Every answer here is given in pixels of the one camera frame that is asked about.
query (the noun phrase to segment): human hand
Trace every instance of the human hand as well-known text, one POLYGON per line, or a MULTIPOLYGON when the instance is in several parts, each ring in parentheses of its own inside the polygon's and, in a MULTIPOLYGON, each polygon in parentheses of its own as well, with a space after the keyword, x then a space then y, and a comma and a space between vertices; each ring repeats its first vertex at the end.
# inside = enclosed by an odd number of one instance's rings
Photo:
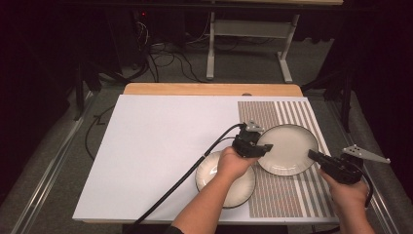
POLYGON ((364 212, 368 188, 363 181, 349 185, 337 182, 323 170, 319 170, 319 174, 330 187, 331 197, 334 202, 334 212, 340 218, 352 215, 357 211, 364 212))
POLYGON ((222 176, 231 181, 243 176, 249 166, 258 161, 259 158, 243 158, 233 147, 227 147, 221 152, 218 162, 217 176, 222 176))

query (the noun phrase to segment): sleeve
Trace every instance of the sleeve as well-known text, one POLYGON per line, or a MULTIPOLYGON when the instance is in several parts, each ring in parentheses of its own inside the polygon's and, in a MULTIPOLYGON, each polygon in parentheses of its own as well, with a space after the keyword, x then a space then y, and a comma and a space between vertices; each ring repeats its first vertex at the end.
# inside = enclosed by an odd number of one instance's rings
POLYGON ((179 230, 179 228, 174 227, 174 226, 170 226, 168 227, 168 229, 164 232, 164 234, 183 234, 183 232, 181 230, 179 230))

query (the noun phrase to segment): person's left hand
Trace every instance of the person's left hand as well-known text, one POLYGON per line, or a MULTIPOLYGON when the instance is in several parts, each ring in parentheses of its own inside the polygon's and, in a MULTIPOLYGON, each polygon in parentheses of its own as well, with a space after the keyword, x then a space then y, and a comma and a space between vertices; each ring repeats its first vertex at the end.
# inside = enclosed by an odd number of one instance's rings
POLYGON ((217 176, 223 176, 232 181, 243 176, 249 166, 259 158, 243 158, 233 147, 227 147, 221 152, 218 162, 217 176))

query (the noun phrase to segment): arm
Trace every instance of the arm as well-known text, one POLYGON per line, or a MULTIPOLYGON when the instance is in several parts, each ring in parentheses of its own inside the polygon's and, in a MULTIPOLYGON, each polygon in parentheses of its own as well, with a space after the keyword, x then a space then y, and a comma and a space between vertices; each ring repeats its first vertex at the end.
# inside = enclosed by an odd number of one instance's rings
POLYGON ((334 212, 340 219, 341 233, 370 234, 373 228, 367 221, 364 203, 367 198, 367 186, 359 181, 355 184, 342 184, 334 180, 323 170, 320 175, 330 186, 331 197, 334 202, 334 212))
POLYGON ((257 160, 242 158, 232 147, 225 148, 215 177, 182 210, 172 226, 185 234, 213 234, 232 183, 257 160))

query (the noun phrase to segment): white plate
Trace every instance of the white plate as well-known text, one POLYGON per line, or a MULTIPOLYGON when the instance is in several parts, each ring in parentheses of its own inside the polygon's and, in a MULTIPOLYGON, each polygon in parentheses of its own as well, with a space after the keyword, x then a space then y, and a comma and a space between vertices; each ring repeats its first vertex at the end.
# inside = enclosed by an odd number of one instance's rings
MULTIPOLYGON (((216 175, 221 151, 209 154, 197 168, 195 180, 201 191, 216 175)), ((246 202, 255 189, 255 171, 249 167, 246 173, 231 185, 225 198, 224 208, 235 208, 246 202)))
POLYGON ((314 163, 308 157, 309 150, 319 152, 316 137, 298 125, 279 125, 269 129, 257 144, 274 145, 258 163, 265 171, 277 176, 293 176, 306 171, 314 163))

